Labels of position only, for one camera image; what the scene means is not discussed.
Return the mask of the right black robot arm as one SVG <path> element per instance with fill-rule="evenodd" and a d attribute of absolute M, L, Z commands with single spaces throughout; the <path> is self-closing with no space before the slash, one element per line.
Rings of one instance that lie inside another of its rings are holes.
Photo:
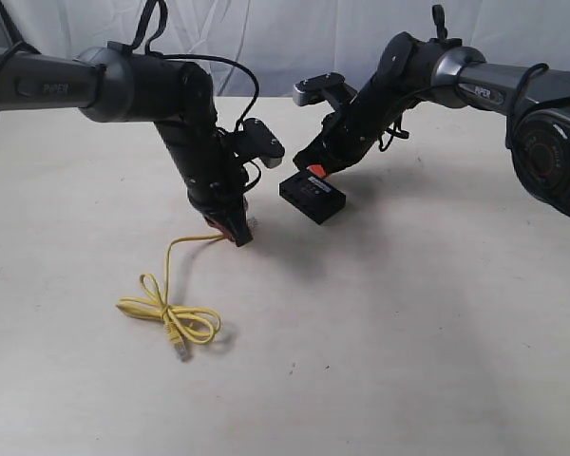
<path fill-rule="evenodd" d="M 499 113 L 522 187 L 570 218 L 570 71 L 546 63 L 490 64 L 459 39 L 423 42 L 402 32 L 360 90 L 339 74 L 325 74 L 296 83 L 294 102 L 333 108 L 318 135 L 294 156 L 298 169 L 315 166 L 326 175 L 357 164 L 374 145 L 386 150 L 385 135 L 407 138 L 403 115 L 422 102 Z"/>

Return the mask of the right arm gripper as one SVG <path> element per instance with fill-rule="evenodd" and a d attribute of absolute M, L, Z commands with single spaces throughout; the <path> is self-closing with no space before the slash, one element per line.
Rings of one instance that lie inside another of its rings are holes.
<path fill-rule="evenodd" d="M 306 169 L 324 180 L 361 160 L 361 136 L 355 131 L 323 128 L 294 156 L 298 170 Z"/>

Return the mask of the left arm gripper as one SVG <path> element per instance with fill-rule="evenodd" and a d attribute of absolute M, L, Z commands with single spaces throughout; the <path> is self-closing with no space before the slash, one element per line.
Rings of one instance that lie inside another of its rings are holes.
<path fill-rule="evenodd" d="M 246 184 L 240 182 L 186 180 L 190 203 L 207 225 L 242 247 L 254 237 L 247 220 Z"/>

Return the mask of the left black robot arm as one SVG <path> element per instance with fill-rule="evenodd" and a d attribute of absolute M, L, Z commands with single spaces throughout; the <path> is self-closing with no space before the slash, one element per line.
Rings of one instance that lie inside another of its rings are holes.
<path fill-rule="evenodd" d="M 0 112 L 76 107 L 96 123 L 152 123 L 207 223 L 237 246 L 253 236 L 243 162 L 217 126 L 211 76 L 180 57 L 112 43 L 78 59 L 41 54 L 20 41 L 0 49 Z"/>

